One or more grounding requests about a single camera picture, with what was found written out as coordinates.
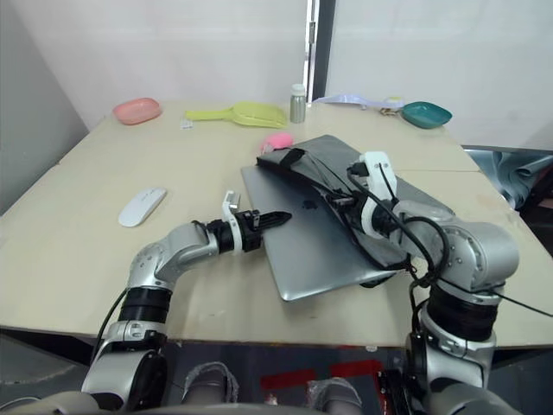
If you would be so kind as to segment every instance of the yellow plastic spatula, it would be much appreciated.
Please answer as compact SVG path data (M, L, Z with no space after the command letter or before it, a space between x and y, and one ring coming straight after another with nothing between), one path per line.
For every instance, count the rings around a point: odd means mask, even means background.
M286 114L274 105L243 101L221 111L187 111L188 119L229 119L237 124L256 127L283 128L286 126Z

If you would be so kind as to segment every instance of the laptop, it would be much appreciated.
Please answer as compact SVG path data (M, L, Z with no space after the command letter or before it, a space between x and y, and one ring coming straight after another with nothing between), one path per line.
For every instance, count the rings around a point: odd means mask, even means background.
M264 245L280 296L285 301L314 296L350 284L375 283L396 271L382 271L358 251L320 194L291 185L259 167L242 168L254 209L283 210L292 219L264 231Z

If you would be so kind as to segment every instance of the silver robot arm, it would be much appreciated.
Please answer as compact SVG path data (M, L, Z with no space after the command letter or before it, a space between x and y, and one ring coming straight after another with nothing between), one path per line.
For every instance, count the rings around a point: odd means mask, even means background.
M160 405L167 378L165 321L177 279L221 253L259 248L264 229L291 217L237 210L237 195L227 192L224 220L181 225L133 259L118 320L107 330L81 388L100 409L135 411Z
M389 201L396 181L385 153L365 153L353 167L367 190L374 189L376 197L393 206L392 212L427 249L432 262L443 261L428 301L415 311L414 321L420 324L407 339L405 376L411 394L436 415L517 413L486 390L496 345L497 293L518 267L514 239L490 223L465 222L449 211L413 201ZM367 198L361 209L364 232L424 258L404 230L391 229L388 220L379 222L388 219L380 208Z

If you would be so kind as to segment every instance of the table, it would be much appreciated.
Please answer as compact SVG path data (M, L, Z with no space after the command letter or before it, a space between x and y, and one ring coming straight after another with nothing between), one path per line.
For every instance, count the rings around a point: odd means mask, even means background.
M49 170L1 219L0 325L71 335L96 335L125 287L129 266L146 244L193 219L221 216L231 188L250 208L239 168L255 163L273 130L197 122L180 130L182 102L163 115L124 126L107 117ZM358 150L388 152L399 176L449 205L466 220L485 220L518 241L521 262L506 294L550 309L553 261L518 214L443 128L423 131L401 118L333 105L314 105L297 140L334 134ZM139 190L168 195L139 227L123 228L118 213ZM185 274L168 317L174 339L402 346L410 331L409 279L359 286L283 302L263 250L223 255ZM500 346L553 344L553 322L503 302Z

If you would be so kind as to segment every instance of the computer mouse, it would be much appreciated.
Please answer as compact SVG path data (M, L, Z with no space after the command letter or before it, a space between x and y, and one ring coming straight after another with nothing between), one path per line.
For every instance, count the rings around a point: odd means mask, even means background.
M119 224L136 227L153 212L167 194L165 188L146 188L133 197L119 214Z

